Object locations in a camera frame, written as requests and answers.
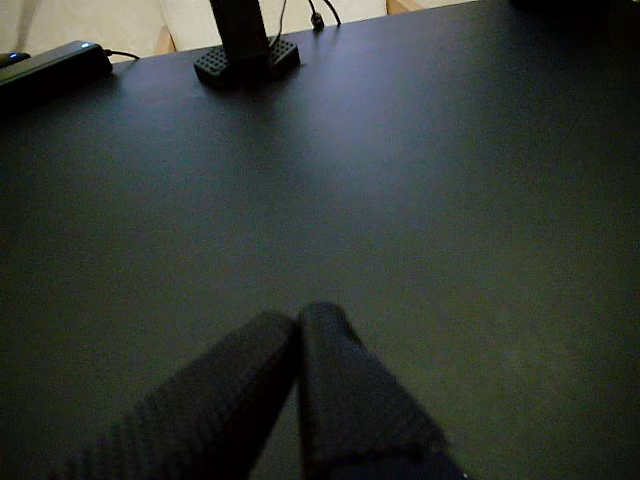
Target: beige wall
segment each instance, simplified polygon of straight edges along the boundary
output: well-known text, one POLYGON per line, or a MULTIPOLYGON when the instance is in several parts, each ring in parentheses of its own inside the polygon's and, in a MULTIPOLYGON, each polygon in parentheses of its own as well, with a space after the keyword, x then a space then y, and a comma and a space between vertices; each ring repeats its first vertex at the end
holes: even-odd
MULTIPOLYGON (((15 45, 21 3, 0 0, 0 52, 15 45)), ((88 40, 104 48, 151 55, 164 23, 159 0, 42 0, 25 51, 37 54, 88 40)))

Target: plug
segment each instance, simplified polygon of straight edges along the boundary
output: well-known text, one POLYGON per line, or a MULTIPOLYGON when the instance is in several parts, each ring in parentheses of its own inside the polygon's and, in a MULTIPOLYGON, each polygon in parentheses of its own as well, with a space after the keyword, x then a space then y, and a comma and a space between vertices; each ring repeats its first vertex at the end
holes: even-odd
POLYGON ((311 15, 311 25, 313 25, 313 29, 316 32, 319 32, 324 28, 324 20, 319 12, 313 12, 313 15, 311 15))

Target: textured black material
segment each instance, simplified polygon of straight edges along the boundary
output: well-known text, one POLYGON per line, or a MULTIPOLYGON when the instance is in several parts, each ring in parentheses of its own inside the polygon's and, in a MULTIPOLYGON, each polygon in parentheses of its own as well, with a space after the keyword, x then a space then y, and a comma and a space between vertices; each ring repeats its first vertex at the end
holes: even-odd
POLYGON ((298 366, 295 322, 263 313, 67 463, 65 480, 246 478, 298 366))
MULTIPOLYGON (((394 478, 428 473, 423 467, 444 450, 442 431, 366 350, 344 311, 313 304, 302 311, 300 323, 305 477, 368 478, 366 468, 388 459, 398 460, 389 467, 394 478)), ((451 471, 457 475, 429 478, 463 478, 451 471)))
MULTIPOLYGON (((0 478, 46 475, 203 338, 332 298, 476 477, 637 480, 622 13, 594 32, 483 0, 327 26, 285 36, 303 68, 233 92, 198 81, 204 49, 143 58, 3 123, 0 478)), ((255 480, 297 478, 297 444, 279 431, 255 480)))
POLYGON ((222 46, 213 47, 194 63, 201 82, 214 88, 226 88, 238 81, 255 79, 276 79, 285 75, 300 63, 298 47, 279 39, 269 52, 268 61, 262 68, 247 68, 244 71, 230 65, 222 46))

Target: desk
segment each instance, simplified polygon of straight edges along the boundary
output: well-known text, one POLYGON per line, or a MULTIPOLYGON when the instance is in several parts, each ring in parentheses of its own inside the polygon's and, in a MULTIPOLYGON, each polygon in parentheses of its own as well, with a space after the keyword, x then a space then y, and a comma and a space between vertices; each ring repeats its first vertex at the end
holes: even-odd
MULTIPOLYGON (((640 50, 614 13, 302 32, 296 72, 224 93, 201 51, 149 58, 3 125, 3 478, 321 299, 478 478, 633 478, 640 50)), ((298 456, 289 402, 255 478, 298 456)))

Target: black table top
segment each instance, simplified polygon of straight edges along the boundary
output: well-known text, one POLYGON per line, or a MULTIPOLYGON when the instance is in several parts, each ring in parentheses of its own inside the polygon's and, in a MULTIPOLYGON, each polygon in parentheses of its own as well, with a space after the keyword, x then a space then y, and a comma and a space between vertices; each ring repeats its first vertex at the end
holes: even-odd
MULTIPOLYGON (((301 32, 296 72, 224 93, 202 51, 148 58, 3 124, 0 476, 261 309, 331 300, 471 474, 635 478, 640 49, 614 13, 301 32)), ((295 409, 256 478, 299 476, 295 409)))

